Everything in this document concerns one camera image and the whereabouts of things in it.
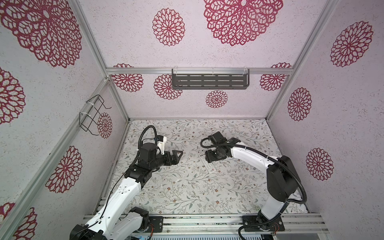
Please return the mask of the white remote control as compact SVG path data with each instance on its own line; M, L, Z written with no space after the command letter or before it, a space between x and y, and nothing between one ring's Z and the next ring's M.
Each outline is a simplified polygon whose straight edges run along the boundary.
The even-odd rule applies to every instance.
M201 155L200 158L206 170L208 171L208 173L213 174L217 172L217 169L215 168L215 166L206 160L205 155Z

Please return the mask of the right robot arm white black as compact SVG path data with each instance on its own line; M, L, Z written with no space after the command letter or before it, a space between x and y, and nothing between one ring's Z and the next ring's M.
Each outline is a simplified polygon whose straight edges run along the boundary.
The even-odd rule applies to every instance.
M290 158L268 156L239 139L228 140L220 132L202 139L200 145L207 149L205 159L208 163L235 158L265 174L269 196L259 210L257 224L268 225L276 221L290 203L304 204L307 201L304 186Z

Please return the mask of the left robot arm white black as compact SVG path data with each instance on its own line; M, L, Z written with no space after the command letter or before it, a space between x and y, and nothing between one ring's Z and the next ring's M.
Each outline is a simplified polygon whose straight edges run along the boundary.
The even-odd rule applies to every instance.
M123 220L125 209L144 188L153 172L163 166L178 165L184 152L164 151L164 143L145 143L137 150L137 156L122 175L117 190L110 195L105 205L84 226L76 225L70 240L124 240L135 231L148 229L149 212L134 207Z

